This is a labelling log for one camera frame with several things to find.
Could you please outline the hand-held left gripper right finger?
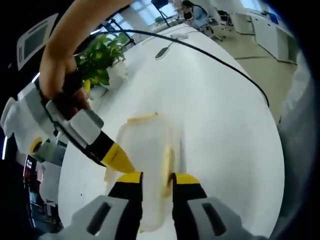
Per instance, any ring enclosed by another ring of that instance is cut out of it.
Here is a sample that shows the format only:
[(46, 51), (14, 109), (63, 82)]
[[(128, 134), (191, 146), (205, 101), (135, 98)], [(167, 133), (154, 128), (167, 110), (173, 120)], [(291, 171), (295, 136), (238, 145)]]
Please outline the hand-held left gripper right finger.
[(208, 197), (188, 173), (172, 174), (172, 218), (178, 237), (245, 237), (247, 231), (231, 208)]

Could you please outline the person's right hand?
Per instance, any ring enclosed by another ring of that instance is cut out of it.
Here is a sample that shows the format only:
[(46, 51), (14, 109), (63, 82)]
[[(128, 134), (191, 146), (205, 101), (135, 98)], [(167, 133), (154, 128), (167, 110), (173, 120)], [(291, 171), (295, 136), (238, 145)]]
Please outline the person's right hand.
[(80, 110), (91, 108), (82, 91), (82, 78), (78, 70), (65, 75), (62, 92), (52, 101), (66, 120), (70, 120)]

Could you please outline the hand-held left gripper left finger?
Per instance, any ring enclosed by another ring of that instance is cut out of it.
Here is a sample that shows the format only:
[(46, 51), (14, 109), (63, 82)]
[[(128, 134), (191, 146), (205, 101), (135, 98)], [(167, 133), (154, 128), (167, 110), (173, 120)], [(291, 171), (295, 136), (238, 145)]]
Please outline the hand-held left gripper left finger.
[(74, 213), (72, 237), (135, 237), (142, 218), (141, 172), (120, 177), (108, 195), (100, 195)]

